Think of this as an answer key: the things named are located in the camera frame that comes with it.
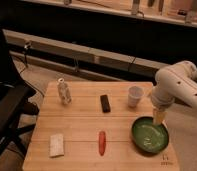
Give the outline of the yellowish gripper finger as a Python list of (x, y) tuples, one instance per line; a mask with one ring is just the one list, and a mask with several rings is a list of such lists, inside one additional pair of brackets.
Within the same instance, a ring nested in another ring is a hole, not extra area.
[(153, 123), (160, 125), (164, 121), (165, 115), (166, 112), (164, 110), (155, 108), (153, 110)]

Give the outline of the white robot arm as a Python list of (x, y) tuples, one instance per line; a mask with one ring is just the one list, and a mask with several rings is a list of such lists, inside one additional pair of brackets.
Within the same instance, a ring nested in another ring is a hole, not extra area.
[(152, 88), (150, 99), (154, 106), (153, 123), (160, 125), (176, 98), (197, 111), (197, 83), (194, 78), (197, 67), (190, 61), (181, 61), (160, 68), (155, 74), (156, 85)]

